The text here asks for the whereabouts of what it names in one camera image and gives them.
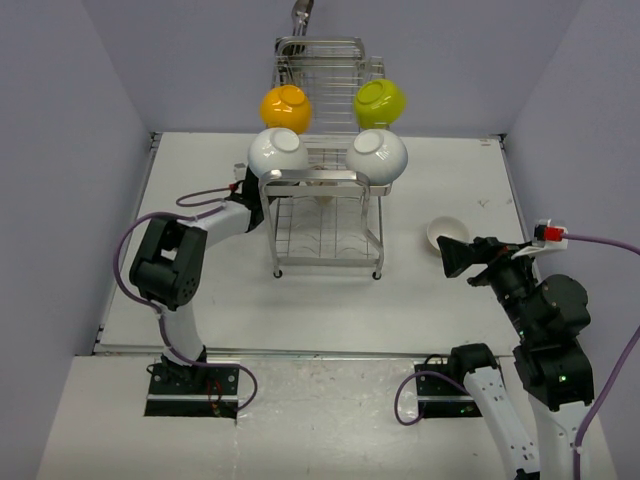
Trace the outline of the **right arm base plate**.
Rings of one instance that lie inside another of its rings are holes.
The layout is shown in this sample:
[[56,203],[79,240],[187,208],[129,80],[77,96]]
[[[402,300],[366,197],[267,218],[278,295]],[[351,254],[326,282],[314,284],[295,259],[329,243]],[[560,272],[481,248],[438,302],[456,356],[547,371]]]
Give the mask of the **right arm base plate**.
[[[449,358],[432,354],[414,365],[415,372],[428,371],[450,377]],[[418,412],[422,419],[480,418],[475,401],[440,377],[420,375],[415,379]]]

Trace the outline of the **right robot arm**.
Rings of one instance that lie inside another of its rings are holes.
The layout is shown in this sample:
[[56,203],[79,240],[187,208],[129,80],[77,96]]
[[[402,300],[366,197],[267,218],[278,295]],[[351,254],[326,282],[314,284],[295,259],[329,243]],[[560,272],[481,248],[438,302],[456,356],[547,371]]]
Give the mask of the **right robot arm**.
[[514,479],[588,479],[589,451],[583,445],[594,401],[593,371],[577,337],[590,324],[588,295],[566,275],[537,280],[537,255],[564,250],[563,229],[552,238],[523,244],[495,237],[465,243],[437,239],[444,273],[455,278],[474,264],[483,271],[469,279],[489,286],[516,333],[515,367],[533,410],[533,443],[499,383],[498,367],[484,343],[452,349],[446,368],[448,385],[470,394],[498,446],[506,474]]

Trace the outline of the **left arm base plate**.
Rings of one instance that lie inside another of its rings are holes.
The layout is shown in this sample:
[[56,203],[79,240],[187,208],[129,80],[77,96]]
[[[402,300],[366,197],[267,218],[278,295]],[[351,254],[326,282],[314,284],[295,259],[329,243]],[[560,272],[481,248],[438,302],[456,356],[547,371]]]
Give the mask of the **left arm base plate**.
[[238,415],[239,369],[147,366],[146,417],[224,418]]

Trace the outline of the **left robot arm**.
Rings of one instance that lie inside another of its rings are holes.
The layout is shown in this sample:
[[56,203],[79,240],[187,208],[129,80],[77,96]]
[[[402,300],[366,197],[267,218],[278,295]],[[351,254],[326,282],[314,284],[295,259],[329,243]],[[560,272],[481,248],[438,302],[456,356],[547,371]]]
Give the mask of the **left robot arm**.
[[206,347],[196,327],[192,299],[208,248],[254,230],[264,220],[258,178],[247,170],[218,206],[194,216],[154,212],[138,222],[147,227],[129,270],[138,290],[128,296],[156,311],[163,358],[175,364],[172,380],[195,393],[208,379]]

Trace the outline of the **small white bowl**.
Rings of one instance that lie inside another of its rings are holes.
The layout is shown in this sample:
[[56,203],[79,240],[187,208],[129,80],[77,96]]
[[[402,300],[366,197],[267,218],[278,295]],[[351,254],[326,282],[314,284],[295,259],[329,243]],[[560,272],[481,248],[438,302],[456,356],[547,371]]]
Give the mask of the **small white bowl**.
[[434,218],[427,226],[428,246],[435,255],[441,254],[438,244],[438,238],[441,236],[465,243],[470,241],[470,232],[467,226],[461,220],[451,216]]

